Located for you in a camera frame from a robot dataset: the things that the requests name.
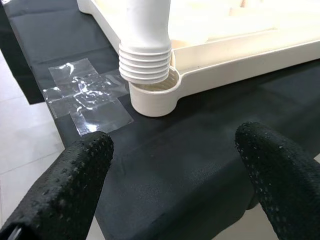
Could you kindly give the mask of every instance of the tile floor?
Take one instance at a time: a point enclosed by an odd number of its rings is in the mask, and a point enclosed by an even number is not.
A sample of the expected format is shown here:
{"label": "tile floor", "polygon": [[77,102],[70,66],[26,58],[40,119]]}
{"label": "tile floor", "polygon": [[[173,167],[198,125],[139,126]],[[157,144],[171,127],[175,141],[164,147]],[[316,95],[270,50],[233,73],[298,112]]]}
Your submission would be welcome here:
{"label": "tile floor", "polygon": [[[45,103],[29,105],[0,52],[0,226],[64,149]],[[94,218],[87,240],[103,240]],[[214,240],[277,240],[260,206]]]}

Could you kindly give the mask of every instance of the ribbed pipe end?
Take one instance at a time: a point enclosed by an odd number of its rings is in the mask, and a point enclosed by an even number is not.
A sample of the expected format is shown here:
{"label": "ribbed pipe end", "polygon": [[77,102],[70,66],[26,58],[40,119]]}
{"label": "ribbed pipe end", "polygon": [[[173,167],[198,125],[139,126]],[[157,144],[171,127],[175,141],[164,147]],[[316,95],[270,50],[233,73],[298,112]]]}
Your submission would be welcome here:
{"label": "ribbed pipe end", "polygon": [[119,71],[134,84],[155,84],[169,75],[171,48],[163,52],[144,53],[119,46]]}

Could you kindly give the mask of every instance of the textured rubber pad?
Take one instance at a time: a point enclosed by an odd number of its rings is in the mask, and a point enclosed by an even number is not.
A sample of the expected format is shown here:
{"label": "textured rubber pad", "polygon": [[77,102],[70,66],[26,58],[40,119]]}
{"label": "textured rubber pad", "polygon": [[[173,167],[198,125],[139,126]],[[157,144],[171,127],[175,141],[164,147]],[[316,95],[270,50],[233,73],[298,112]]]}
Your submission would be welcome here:
{"label": "textured rubber pad", "polygon": [[0,239],[21,226],[23,239],[85,240],[113,151],[103,132],[84,135],[64,150],[8,218]]}
{"label": "textured rubber pad", "polygon": [[320,164],[259,123],[241,125],[235,142],[278,238],[320,240]]}

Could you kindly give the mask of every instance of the white plastic pipe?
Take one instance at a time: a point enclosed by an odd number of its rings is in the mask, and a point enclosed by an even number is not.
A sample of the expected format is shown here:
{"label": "white plastic pipe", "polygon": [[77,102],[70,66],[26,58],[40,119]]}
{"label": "white plastic pipe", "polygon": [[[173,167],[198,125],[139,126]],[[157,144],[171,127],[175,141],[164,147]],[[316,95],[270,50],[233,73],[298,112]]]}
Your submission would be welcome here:
{"label": "white plastic pipe", "polygon": [[127,0],[126,31],[119,45],[119,71],[135,84],[154,84],[169,74],[170,0]]}

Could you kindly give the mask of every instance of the clear tape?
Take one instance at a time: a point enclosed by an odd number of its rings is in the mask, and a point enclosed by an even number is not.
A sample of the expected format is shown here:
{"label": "clear tape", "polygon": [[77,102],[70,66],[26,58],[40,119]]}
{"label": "clear tape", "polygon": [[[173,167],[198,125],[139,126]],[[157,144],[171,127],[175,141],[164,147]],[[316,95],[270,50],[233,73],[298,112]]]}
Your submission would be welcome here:
{"label": "clear tape", "polygon": [[109,133],[133,122],[132,117],[118,99],[92,110],[86,109],[70,115],[81,136],[95,131]]}
{"label": "clear tape", "polygon": [[127,95],[118,70],[99,75],[88,59],[50,67],[56,87],[43,90],[53,117],[70,114],[80,135],[109,133],[133,121],[118,97]]}
{"label": "clear tape", "polygon": [[11,0],[1,0],[2,5],[8,4]]}

